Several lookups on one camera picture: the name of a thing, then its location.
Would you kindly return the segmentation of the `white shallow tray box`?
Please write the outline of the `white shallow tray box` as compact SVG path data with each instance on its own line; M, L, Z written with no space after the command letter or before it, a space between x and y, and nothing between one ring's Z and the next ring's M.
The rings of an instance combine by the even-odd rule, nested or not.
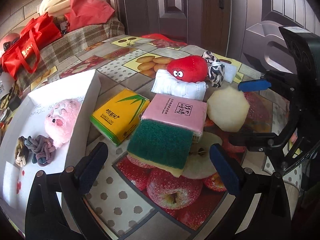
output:
M47 173L75 165L85 153L93 113L100 92L98 72L88 70L33 90L18 107L1 143L1 200L24 210L31 184L40 165L28 160L15 163L18 138L43 135L53 140L53 160Z

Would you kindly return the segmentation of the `pink fluffy plush face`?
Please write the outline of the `pink fluffy plush face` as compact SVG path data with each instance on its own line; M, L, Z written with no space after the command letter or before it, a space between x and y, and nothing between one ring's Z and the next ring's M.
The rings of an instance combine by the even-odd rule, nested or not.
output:
M65 99L58 102L47 114L44 130L56 148L70 141L80 107L81 102L77 99Z

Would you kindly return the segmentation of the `cream hexagonal foam sponge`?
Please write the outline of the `cream hexagonal foam sponge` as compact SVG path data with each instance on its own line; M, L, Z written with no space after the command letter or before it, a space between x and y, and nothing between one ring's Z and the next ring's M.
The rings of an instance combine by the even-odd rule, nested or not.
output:
M238 132L249 108L244 93L231 86L216 90L207 100L208 117L224 132Z

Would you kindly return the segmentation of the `pink helmet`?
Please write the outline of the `pink helmet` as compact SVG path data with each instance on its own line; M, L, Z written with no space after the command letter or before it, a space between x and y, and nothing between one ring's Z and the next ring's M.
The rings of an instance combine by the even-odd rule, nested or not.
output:
M1 39L0 42L0 55L2 56L5 51L20 38L18 33L9 33Z

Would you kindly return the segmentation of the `plaid covered bench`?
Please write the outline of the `plaid covered bench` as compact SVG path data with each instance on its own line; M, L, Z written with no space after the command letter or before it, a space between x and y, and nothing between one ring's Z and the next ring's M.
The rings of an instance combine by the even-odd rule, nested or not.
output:
M16 83L20 90L25 90L46 71L69 57L98 42L123 34L125 34L124 25L116 17L111 18L104 24L88 25L71 31L41 49L36 72L30 74L21 68L17 73Z

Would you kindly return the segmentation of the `cream foam strips stack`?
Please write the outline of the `cream foam strips stack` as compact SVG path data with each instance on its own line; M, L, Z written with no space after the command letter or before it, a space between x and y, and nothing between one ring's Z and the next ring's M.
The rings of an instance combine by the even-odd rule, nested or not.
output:
M42 0L37 7L37 13L42 16L48 14L52 17L60 17L71 11L71 0Z

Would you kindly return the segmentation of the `red crumpled plastic bag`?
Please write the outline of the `red crumpled plastic bag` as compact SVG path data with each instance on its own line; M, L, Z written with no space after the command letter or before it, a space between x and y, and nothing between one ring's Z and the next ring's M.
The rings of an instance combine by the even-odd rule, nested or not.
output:
M105 0L70 0L70 2L71 10L65 14L68 32L88 25L104 24L114 15L114 9Z

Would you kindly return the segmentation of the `white cloth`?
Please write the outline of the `white cloth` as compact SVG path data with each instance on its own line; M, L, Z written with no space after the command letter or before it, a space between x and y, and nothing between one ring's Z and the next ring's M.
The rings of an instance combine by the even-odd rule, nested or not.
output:
M204 81L184 82L175 78L167 70L160 69L156 73L151 91L156 94L203 101L207 88L208 85Z

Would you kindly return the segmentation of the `black white patterned scrunchie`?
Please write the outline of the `black white patterned scrunchie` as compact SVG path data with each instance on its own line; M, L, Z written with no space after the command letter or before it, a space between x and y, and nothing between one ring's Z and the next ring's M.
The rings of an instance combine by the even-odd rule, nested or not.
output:
M211 86L214 88L221 87L225 75L224 64L211 51L205 51L202 57L208 65L208 77Z

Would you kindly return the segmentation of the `fruit pattern tablecloth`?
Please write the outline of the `fruit pattern tablecloth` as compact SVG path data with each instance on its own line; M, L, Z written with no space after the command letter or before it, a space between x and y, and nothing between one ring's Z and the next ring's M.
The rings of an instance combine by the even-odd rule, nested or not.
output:
M311 131L310 57L283 28L297 73L235 62L232 83L178 96L197 46L120 35L84 69L32 90L1 143L1 209L26 239L281 239L295 230Z

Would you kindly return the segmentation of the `pink tissue pack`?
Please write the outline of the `pink tissue pack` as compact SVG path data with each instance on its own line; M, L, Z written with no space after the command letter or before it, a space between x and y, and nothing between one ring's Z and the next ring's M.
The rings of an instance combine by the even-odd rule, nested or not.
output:
M203 101L156 94L142 115L142 119L162 122L193 132L193 143L200 141L207 116Z

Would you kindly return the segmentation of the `yellow green tissue pack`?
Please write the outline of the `yellow green tissue pack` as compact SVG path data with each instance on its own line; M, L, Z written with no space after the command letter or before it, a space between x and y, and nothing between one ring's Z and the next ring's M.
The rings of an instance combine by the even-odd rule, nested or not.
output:
M146 97L125 88L95 110L90 121L118 146L136 129L149 103Z

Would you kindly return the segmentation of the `green yellow scrub sponge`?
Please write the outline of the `green yellow scrub sponge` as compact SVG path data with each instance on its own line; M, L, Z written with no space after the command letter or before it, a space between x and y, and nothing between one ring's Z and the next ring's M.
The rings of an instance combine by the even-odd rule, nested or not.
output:
M138 161L178 178L184 170L192 142L190 130L144 119L131 137L127 151Z

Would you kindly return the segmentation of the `red tote bag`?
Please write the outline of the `red tote bag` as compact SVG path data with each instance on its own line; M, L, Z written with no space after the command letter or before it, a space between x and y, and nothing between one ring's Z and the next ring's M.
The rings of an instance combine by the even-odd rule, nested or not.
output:
M40 50L61 37L54 18L48 13L31 19L21 31L20 38L2 55L3 71L14 79L21 68L33 74L40 61Z

